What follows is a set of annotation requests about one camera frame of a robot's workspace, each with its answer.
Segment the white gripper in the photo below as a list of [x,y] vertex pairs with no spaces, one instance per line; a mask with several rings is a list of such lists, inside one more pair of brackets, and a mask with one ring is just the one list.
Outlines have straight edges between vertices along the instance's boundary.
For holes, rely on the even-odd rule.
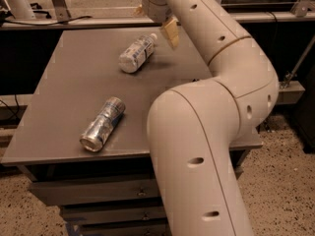
[[155,23],[163,23],[160,31],[172,48],[179,44],[175,15],[168,0],[142,0],[142,10]]

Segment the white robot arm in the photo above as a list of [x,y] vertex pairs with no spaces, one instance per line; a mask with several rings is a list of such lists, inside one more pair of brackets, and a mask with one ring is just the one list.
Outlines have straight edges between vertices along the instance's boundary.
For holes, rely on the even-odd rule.
[[172,236],[254,236],[229,146],[271,113],[277,73],[216,0],[144,0],[156,22],[176,17],[211,75],[152,104],[150,154]]

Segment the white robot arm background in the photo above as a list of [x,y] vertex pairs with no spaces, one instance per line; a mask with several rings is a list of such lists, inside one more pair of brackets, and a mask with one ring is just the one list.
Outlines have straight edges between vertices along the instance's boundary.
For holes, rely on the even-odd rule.
[[33,20],[35,14],[32,10],[29,0],[7,0],[11,13],[15,19]]

